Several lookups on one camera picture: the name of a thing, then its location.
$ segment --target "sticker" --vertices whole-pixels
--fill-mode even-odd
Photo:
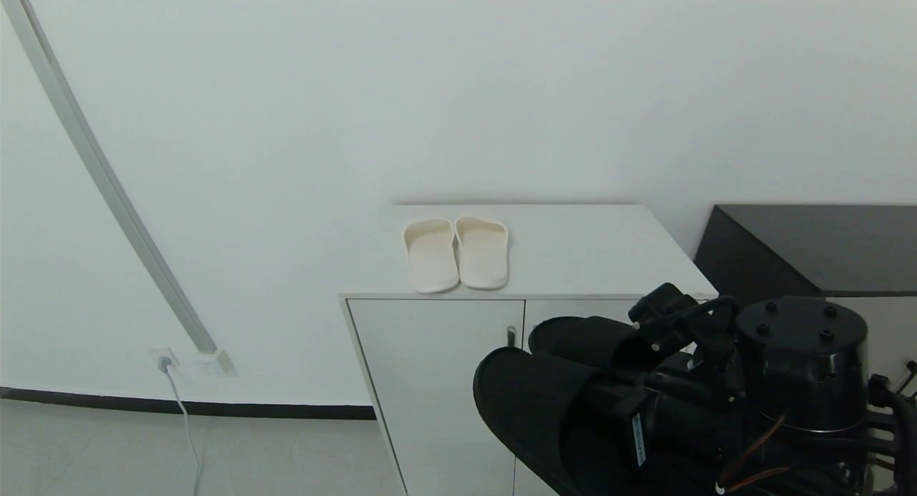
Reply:
[[[631,419],[631,427],[633,427],[633,446],[636,449],[636,467],[643,466],[646,461],[646,448],[643,444],[643,423],[640,421],[639,412]]]

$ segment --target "white slipper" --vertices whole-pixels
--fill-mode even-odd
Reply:
[[[509,279],[510,232],[497,221],[462,217],[456,221],[458,270],[465,286],[495,290]]]
[[[459,283],[455,229],[448,219],[425,219],[404,228],[404,249],[411,283],[419,293],[449,290]]]

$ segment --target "black baseboard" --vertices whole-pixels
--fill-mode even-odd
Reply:
[[[101,410],[147,411],[154,414],[181,414],[175,401],[163,399],[117,398],[66,394],[66,392],[29,391],[23,388],[0,388],[0,399],[31,401]],[[371,406],[296,405],[296,404],[203,404],[183,401],[190,415],[215,417],[261,417],[269,419],[328,419],[345,421],[375,421]]]

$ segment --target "white wall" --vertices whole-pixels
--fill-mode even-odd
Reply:
[[[636,200],[693,253],[717,201],[917,202],[917,0],[32,2],[239,368],[190,399],[366,404],[380,205]],[[3,25],[2,381],[165,398],[138,350],[193,349]]]

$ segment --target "cabinet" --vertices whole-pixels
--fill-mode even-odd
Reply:
[[[462,215],[510,229],[509,283],[414,293],[400,229]],[[471,392],[478,362],[508,343],[527,349],[528,333],[552,317],[628,322],[633,303],[665,281],[699,300],[715,297],[642,206],[396,206],[379,226],[355,258],[354,290],[340,299],[408,496],[553,496],[479,418]]]

